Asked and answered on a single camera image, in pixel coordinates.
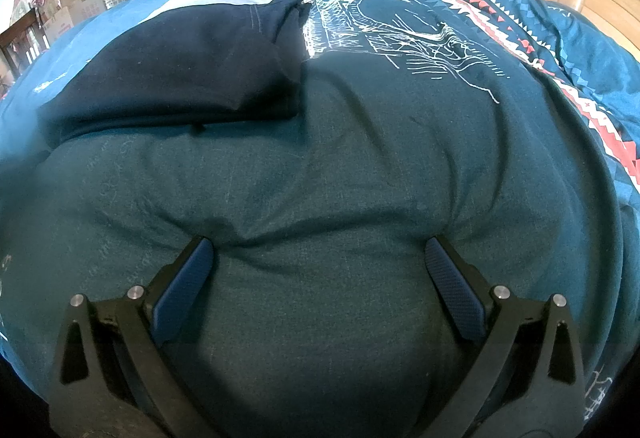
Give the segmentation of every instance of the metal screw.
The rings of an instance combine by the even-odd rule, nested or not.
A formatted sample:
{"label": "metal screw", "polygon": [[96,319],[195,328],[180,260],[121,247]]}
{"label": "metal screw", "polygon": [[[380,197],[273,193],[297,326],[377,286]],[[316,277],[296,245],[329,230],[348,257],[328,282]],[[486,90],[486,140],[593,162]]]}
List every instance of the metal screw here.
{"label": "metal screw", "polygon": [[566,297],[561,293],[557,293],[554,295],[554,304],[559,308],[564,308],[566,306]]}
{"label": "metal screw", "polygon": [[71,306],[73,306],[74,308],[78,308],[83,302],[84,302],[84,295],[82,295],[81,293],[77,293],[76,295],[71,297],[69,304],[71,304]]}
{"label": "metal screw", "polygon": [[142,288],[142,286],[140,285],[135,285],[129,288],[129,291],[127,292],[127,297],[132,301],[135,301],[136,299],[140,299],[140,297],[142,297],[144,294],[145,294],[145,289]]}
{"label": "metal screw", "polygon": [[506,286],[498,285],[494,288],[494,295],[498,297],[498,299],[508,299],[511,297],[511,292]]}

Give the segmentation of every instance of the folded clothing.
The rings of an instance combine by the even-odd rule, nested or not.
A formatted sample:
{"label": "folded clothing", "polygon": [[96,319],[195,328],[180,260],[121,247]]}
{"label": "folded clothing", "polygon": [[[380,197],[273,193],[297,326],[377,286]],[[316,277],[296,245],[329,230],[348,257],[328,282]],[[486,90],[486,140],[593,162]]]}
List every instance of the folded clothing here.
{"label": "folded clothing", "polygon": [[308,56],[303,0],[165,11],[107,44],[38,110],[52,147],[118,127],[286,119]]}

